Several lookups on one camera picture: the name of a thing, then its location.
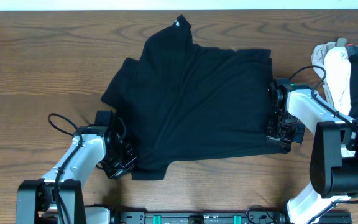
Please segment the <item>black t-shirt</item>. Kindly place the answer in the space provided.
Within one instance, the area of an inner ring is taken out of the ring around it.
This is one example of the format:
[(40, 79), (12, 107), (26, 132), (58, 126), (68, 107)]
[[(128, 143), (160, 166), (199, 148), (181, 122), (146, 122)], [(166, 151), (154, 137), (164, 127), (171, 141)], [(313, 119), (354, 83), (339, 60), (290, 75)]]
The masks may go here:
[(147, 39), (140, 59), (125, 59), (101, 101), (139, 154), (132, 178), (162, 180), (175, 161), (281, 153), (266, 138), (272, 80), (268, 49), (200, 46), (179, 16)]

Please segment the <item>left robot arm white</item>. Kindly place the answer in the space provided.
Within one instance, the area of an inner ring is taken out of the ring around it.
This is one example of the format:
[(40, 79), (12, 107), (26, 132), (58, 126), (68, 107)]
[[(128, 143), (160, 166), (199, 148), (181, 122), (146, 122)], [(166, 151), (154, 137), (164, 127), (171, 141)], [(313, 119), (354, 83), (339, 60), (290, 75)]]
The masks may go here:
[(86, 206), (82, 188), (100, 164), (109, 179), (134, 167), (132, 144), (107, 126), (82, 126), (59, 162), (38, 180), (24, 180), (17, 191), (16, 223), (119, 223), (103, 205)]

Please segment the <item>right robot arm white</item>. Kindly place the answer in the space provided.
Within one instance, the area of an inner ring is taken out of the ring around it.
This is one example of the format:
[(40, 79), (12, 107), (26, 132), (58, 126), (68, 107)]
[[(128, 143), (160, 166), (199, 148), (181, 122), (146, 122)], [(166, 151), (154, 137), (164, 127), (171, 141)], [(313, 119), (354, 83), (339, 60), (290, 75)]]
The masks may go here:
[(308, 85), (273, 82), (269, 95), (275, 109), (267, 141), (286, 151), (302, 143), (308, 129), (314, 136), (310, 182), (273, 223), (344, 223), (331, 215), (339, 204), (358, 204), (358, 123), (335, 111)]

